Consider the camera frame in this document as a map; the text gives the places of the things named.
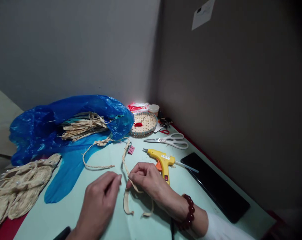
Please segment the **glue gun label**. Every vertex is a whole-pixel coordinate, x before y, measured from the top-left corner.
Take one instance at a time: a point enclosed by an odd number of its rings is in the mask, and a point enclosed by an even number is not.
[[[167,157],[166,155],[161,155],[161,157],[163,157],[163,158],[165,158],[165,159],[167,159],[167,160],[170,160],[170,158]]]

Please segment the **red table edge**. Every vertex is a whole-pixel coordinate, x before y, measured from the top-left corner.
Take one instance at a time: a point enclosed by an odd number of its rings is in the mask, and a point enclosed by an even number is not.
[[[174,124],[172,124],[172,126],[179,132],[182,133],[184,135],[184,137],[193,145],[195,146],[201,153],[204,154],[204,156],[206,156],[207,159],[210,160],[211,163],[213,163],[219,170],[221,170],[227,177],[229,177],[236,185],[238,185],[236,183],[236,181],[234,181],[233,178],[231,178],[225,171],[223,171],[223,169],[220,168],[220,166],[218,164],[216,164],[212,158],[210,158],[210,156],[208,154],[206,154],[201,148],[199,148],[198,145],[196,145],[187,135],[185,135],[177,126],[175,126]],[[264,211],[266,211],[272,218],[274,218],[277,222],[282,222],[284,223],[284,221],[273,211],[267,211],[265,210],[263,207],[261,207]],[[20,226],[22,225],[25,217],[26,217],[27,213],[17,219],[14,220],[10,220],[10,219],[6,219],[0,226],[0,240],[13,240],[18,229],[20,228]],[[278,223],[275,223],[263,236],[263,238],[272,231],[272,229],[274,229],[276,227]]]
[[[216,162],[213,161],[212,158],[210,158],[210,156],[204,152],[197,144],[195,144],[187,135],[185,135],[176,125],[171,124],[172,127],[174,127],[179,133],[182,133],[184,135],[184,137],[193,145],[196,147],[196,149],[198,149],[204,156],[206,156],[207,159],[209,159],[209,161],[211,163],[213,163],[219,170],[221,170],[228,178],[230,178],[237,186],[239,186],[239,184],[237,184],[237,182],[231,177],[229,176]],[[285,223],[275,212],[273,212],[272,210],[265,210],[262,206],[260,206],[267,214],[269,214],[274,220],[276,220],[277,222],[265,233],[265,235],[262,237],[262,239],[269,233],[272,231],[272,229],[274,229],[276,227],[276,225],[278,225],[278,223]]]

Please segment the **gray wall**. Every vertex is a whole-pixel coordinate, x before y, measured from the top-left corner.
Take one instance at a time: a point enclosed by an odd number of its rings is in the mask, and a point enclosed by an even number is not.
[[[0,90],[23,110],[82,94],[154,98],[160,0],[0,0]]]
[[[158,102],[266,209],[302,206],[302,41],[279,1],[164,4]]]

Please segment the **yellow glue gun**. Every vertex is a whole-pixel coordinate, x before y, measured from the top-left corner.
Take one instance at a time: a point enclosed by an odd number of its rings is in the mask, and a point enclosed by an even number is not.
[[[166,153],[159,152],[154,149],[143,148],[143,150],[146,151],[150,157],[153,157],[158,161],[156,167],[159,171],[162,171],[162,177],[170,185],[169,165],[172,166],[175,163],[175,158],[172,156],[168,157],[166,156]]]

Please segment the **round woven basket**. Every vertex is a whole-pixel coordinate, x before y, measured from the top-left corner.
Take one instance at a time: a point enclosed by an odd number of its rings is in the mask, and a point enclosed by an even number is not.
[[[134,124],[142,123],[143,126],[135,127]],[[155,130],[158,123],[158,118],[154,113],[141,112],[134,114],[134,124],[130,130],[133,136],[145,136]]]

